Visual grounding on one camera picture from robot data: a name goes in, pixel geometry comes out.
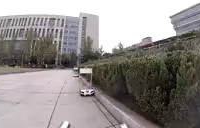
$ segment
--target pole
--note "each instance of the pole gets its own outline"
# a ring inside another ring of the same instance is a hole
[[[92,88],[92,73],[91,73],[90,85],[91,85],[91,88]]]

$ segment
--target roof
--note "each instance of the roof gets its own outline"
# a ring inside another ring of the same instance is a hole
[[[194,8],[194,7],[198,6],[198,5],[200,5],[200,3],[197,3],[197,4],[195,4],[195,5],[192,5],[192,6],[186,8],[186,9],[184,9],[184,10],[182,10],[182,11],[180,11],[180,12],[174,14],[174,15],[171,15],[170,18],[172,18],[172,17],[174,17],[174,16],[176,16],[176,15],[178,15],[178,14],[180,14],[180,13],[183,13],[183,12],[185,12],[185,11],[191,9],[191,8]]]

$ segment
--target hedge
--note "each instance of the hedge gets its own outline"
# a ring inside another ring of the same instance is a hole
[[[172,51],[94,64],[93,82],[113,97],[130,95],[168,128],[200,125],[200,52]]]

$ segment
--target curb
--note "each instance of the curb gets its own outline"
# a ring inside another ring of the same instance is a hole
[[[82,76],[79,78],[84,85],[90,86]],[[118,120],[121,124],[125,123],[129,128],[160,128],[96,88],[95,97],[116,120]]]

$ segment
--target wall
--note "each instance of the wall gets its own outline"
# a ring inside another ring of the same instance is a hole
[[[99,49],[99,17],[97,15],[80,13],[79,17],[79,32],[78,32],[78,49],[77,55],[81,53],[84,38],[90,37],[93,40],[92,48]]]

